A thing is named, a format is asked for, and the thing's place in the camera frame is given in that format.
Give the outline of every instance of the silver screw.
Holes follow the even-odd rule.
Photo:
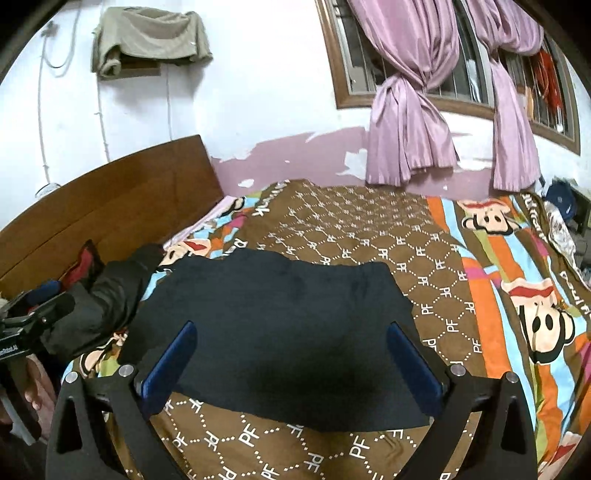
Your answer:
[[[450,370],[456,377],[463,377],[466,375],[466,367],[464,367],[462,364],[453,364]]]
[[[519,381],[519,377],[515,372],[507,372],[505,378],[511,383],[517,383]]]
[[[78,380],[78,374],[76,372],[70,372],[66,375],[66,382],[74,383],[76,380]]]
[[[119,368],[119,375],[122,377],[128,377],[134,372],[133,365],[123,365]]]

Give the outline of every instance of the dark garment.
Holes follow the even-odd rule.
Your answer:
[[[41,335],[47,351],[67,364],[127,326],[163,256],[160,245],[144,245],[127,260],[107,263],[89,290],[75,282],[68,289],[76,302],[73,312]]]
[[[139,309],[120,363],[137,363],[191,320],[197,351],[177,391],[194,399],[320,431],[428,423],[387,350],[392,321],[418,333],[385,264],[313,265],[237,249],[172,268]]]

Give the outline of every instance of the tied curtain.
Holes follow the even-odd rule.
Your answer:
[[[349,0],[370,42],[398,71],[371,109],[368,183],[400,186],[427,167],[453,167],[457,154],[427,98],[456,66],[460,40],[452,0]]]
[[[499,190],[518,192],[540,177],[540,160],[527,114],[513,80],[498,59],[498,49],[534,55],[541,48],[544,30],[513,0],[466,2],[476,36],[489,54],[495,89],[493,185]]]

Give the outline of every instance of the wooden headboard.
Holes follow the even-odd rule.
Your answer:
[[[104,262],[164,242],[223,197],[199,136],[136,152],[67,183],[0,231],[0,292],[59,278],[91,239]]]

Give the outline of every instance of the blue gripper pad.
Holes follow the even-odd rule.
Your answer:
[[[388,327],[387,342],[388,350],[421,411],[429,417],[438,417],[443,407],[443,387],[417,347],[395,322]]]
[[[139,396],[145,419],[162,411],[197,348],[197,328],[187,322],[141,383]]]

